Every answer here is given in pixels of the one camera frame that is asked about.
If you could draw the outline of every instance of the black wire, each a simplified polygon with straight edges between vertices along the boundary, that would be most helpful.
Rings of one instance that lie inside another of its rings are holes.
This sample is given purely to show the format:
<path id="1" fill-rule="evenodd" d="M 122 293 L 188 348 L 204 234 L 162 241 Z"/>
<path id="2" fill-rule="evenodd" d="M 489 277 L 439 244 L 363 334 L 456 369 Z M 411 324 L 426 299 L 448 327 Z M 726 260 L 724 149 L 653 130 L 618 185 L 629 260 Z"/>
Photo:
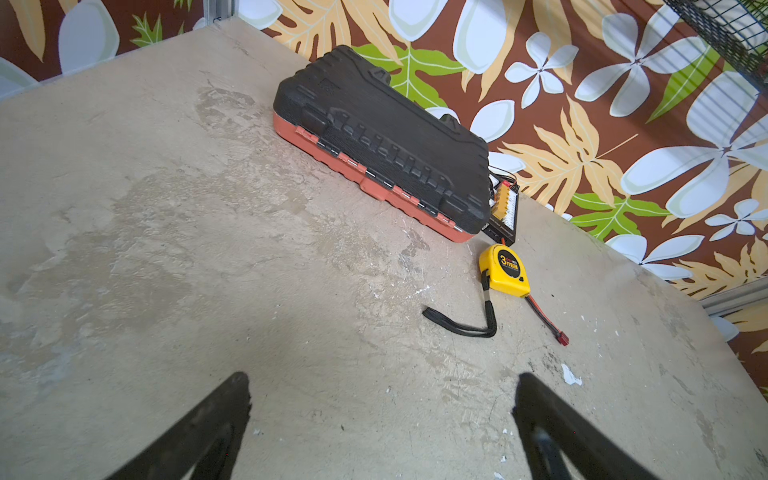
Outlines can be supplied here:
<path id="1" fill-rule="evenodd" d="M 541 319 L 542 322 L 546 324 L 547 327 L 554 333 L 555 335 L 558 335 L 560 333 L 560 329 L 558 329 L 554 324 L 547 318 L 547 316 L 542 312 L 539 308 L 537 308 L 536 303 L 533 301 L 530 295 L 525 296 L 525 301 L 528 302 L 528 305 L 531 306 L 533 311 L 538 315 L 538 318 Z"/>

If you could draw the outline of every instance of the concrete floor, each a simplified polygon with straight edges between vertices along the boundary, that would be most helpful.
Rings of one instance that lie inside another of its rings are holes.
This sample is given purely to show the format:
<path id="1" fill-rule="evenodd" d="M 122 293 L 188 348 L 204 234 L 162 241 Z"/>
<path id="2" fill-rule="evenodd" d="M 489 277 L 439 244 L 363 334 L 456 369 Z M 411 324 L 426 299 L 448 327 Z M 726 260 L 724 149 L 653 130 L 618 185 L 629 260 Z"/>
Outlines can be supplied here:
<path id="1" fill-rule="evenodd" d="M 278 138 L 303 64 L 235 20 L 0 104 L 0 478 L 103 478 L 235 370 L 235 478 L 529 478 L 524 371 L 663 478 L 768 475 L 768 404 L 703 310 L 532 200 L 515 249 L 571 345 L 500 293 L 493 339 L 422 318 L 482 321 L 489 240 Z"/>

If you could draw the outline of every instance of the green leaf pattern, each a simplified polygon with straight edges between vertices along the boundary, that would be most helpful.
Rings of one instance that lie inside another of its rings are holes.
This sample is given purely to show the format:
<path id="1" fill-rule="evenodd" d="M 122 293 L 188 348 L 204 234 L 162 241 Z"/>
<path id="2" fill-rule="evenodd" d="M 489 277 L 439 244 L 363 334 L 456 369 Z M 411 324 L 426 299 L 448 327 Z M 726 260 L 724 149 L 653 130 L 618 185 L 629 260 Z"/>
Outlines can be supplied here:
<path id="1" fill-rule="evenodd" d="M 147 45 L 152 45 L 153 43 L 158 43 L 163 40 L 163 25 L 160 22 L 160 15 L 157 16 L 154 28 L 149 26 L 146 12 L 144 13 L 144 20 L 138 18 L 136 15 L 133 15 L 133 17 L 136 21 L 136 25 L 133 25 L 132 28 L 135 31 L 138 31 L 141 37 L 131 39 L 132 43 L 139 47 L 146 47 Z"/>
<path id="2" fill-rule="evenodd" d="M 719 59 L 720 54 L 708 45 L 707 50 L 696 61 L 686 68 L 673 73 L 667 82 L 667 88 L 664 90 L 664 97 L 661 99 L 661 103 L 659 103 L 659 106 L 656 107 L 654 113 L 651 114 L 645 123 L 652 122 L 669 110 L 672 110 L 675 105 L 696 91 Z"/>
<path id="3" fill-rule="evenodd" d="M 669 211 L 653 202 L 635 200 L 631 197 L 619 198 L 614 196 L 614 207 L 600 200 L 597 194 L 574 194 L 573 201 L 579 207 L 593 210 L 594 213 L 573 217 L 571 223 L 585 230 L 594 227 L 588 233 L 603 241 L 611 232 L 618 235 L 641 234 L 637 224 L 630 220 L 627 214 L 639 217 L 665 217 L 669 215 Z"/>
<path id="4" fill-rule="evenodd" d="M 177 5 L 183 8 L 184 0 L 174 0 L 174 8 L 176 8 Z M 189 12 L 191 9 L 192 9 L 192 0 L 187 0 L 187 12 Z"/>
<path id="5" fill-rule="evenodd" d="M 417 71 L 435 77 L 460 73 L 465 70 L 462 64 L 451 60 L 439 50 L 415 50 L 410 47 L 403 50 L 395 45 L 397 56 L 402 62 L 402 65 L 398 65 L 382 54 L 373 44 L 354 47 L 354 49 L 361 57 L 377 67 L 384 68 L 390 74 L 398 71 L 392 75 L 389 84 L 404 97 L 413 100 L 423 108 L 446 107 L 447 105 L 433 86 L 416 75 Z"/>

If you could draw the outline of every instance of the tool case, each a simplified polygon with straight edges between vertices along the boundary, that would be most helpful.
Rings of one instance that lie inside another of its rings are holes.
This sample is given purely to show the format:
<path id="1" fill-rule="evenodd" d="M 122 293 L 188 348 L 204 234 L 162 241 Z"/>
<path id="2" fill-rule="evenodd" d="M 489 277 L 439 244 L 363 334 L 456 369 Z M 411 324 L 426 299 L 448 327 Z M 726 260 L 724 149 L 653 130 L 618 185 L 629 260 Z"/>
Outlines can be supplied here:
<path id="1" fill-rule="evenodd" d="M 275 131 L 372 197 L 450 240 L 469 240 L 491 214 L 488 145 L 389 79 L 340 45 L 280 82 Z"/>

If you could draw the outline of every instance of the wrist strap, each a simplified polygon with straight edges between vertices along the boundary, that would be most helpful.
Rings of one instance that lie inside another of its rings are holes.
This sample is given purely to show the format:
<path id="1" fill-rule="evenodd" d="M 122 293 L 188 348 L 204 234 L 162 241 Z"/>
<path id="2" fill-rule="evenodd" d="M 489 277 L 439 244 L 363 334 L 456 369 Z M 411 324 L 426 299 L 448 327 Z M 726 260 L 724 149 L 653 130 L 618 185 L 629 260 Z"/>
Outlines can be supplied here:
<path id="1" fill-rule="evenodd" d="M 491 303 L 491 277 L 488 275 L 487 270 L 482 273 L 482 289 L 485 296 L 485 321 L 488 324 L 486 328 L 478 328 L 477 326 L 454 322 L 447 316 L 430 307 L 427 307 L 422 312 L 422 315 L 434 323 L 437 323 L 442 328 L 457 335 L 491 338 L 496 334 L 496 313 L 494 312 L 493 304 Z"/>

